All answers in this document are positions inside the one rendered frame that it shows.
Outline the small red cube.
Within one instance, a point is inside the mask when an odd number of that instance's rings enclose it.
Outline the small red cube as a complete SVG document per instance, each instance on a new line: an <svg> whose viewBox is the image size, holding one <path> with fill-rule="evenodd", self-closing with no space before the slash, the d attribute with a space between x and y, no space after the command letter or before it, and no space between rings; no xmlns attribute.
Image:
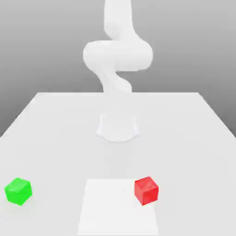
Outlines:
<svg viewBox="0 0 236 236"><path fill-rule="evenodd" d="M143 206L158 200L159 187L150 176L144 177L135 180L134 194Z"/></svg>

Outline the small green cube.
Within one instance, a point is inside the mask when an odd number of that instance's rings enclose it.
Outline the small green cube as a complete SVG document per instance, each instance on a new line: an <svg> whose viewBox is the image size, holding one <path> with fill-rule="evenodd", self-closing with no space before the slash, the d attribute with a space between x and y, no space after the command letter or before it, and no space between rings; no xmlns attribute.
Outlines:
<svg viewBox="0 0 236 236"><path fill-rule="evenodd" d="M22 206L32 196L30 181L18 177L4 187L4 191L7 200L19 206Z"/></svg>

